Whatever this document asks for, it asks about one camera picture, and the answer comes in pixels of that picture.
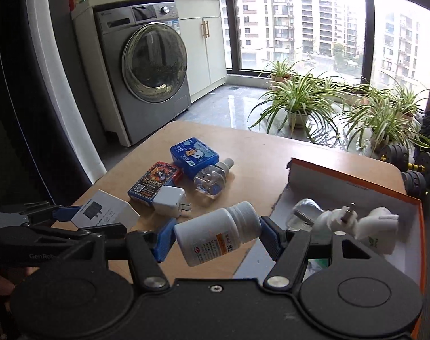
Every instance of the power adapter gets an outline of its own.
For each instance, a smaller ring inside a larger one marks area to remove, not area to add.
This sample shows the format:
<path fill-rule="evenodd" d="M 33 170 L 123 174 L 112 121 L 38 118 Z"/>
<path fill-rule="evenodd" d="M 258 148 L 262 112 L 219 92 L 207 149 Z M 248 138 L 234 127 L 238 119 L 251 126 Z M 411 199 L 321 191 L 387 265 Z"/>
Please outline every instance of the power adapter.
<path fill-rule="evenodd" d="M 191 211 L 191 206 L 186 202 L 185 191 L 182 188 L 164 185 L 160 188 L 152 206 L 158 214 L 167 217 L 179 217 L 182 211 Z"/>

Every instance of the gold handle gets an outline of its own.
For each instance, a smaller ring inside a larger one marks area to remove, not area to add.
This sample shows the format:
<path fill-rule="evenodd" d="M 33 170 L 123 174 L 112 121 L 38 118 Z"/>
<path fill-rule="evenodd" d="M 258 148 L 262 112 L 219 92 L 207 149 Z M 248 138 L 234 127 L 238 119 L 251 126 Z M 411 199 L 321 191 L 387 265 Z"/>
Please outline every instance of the gold handle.
<path fill-rule="evenodd" d="M 202 21 L 202 37 L 207 38 L 207 32 L 205 31 L 205 21 Z"/>
<path fill-rule="evenodd" d="M 210 31 L 209 31 L 209 21 L 206 20 L 205 24 L 207 25 L 207 37 L 210 37 Z"/>

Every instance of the cabinet door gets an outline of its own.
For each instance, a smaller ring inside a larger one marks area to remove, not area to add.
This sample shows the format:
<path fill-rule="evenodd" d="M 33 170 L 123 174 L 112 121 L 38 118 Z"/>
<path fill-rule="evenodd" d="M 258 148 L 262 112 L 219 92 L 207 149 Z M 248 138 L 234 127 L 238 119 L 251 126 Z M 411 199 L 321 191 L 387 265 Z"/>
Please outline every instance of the cabinet door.
<path fill-rule="evenodd" d="M 214 83 L 226 77 L 225 44 L 221 18 L 204 18 L 207 21 L 208 35 L 207 60 L 209 62 L 210 82 Z"/>
<path fill-rule="evenodd" d="M 205 51 L 202 19 L 179 20 L 180 37 L 187 51 L 187 80 L 193 95 L 210 85 L 209 64 Z"/>

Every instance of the screw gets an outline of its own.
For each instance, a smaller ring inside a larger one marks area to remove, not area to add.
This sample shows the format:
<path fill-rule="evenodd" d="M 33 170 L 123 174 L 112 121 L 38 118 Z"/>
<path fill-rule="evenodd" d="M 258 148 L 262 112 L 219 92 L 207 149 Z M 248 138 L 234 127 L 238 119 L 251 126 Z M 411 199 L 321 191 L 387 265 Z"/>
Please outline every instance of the screw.
<path fill-rule="evenodd" d="M 220 286 L 220 285 L 213 285 L 213 286 L 211 286 L 210 287 L 210 291 L 212 292 L 212 293 L 219 293 L 219 292 L 221 292 L 223 290 L 223 287 L 222 286 Z"/>
<path fill-rule="evenodd" d="M 144 285 L 150 288 L 160 288 L 164 287 L 166 285 L 166 280 L 162 277 L 158 276 L 150 276 L 146 279 L 144 279 Z"/>
<path fill-rule="evenodd" d="M 267 279 L 267 284 L 271 287 L 282 288 L 288 286 L 289 279 L 284 276 L 272 276 Z"/>

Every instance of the blue plastic case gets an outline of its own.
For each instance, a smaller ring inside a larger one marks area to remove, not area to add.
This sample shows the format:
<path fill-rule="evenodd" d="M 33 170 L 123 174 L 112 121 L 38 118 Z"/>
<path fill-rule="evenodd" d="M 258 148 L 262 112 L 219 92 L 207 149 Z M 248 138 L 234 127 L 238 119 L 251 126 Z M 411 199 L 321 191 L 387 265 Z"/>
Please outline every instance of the blue plastic case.
<path fill-rule="evenodd" d="M 174 164 L 191 179 L 206 166 L 215 165 L 219 161 L 218 153 L 197 138 L 187 139 L 172 146 L 170 150 Z"/>

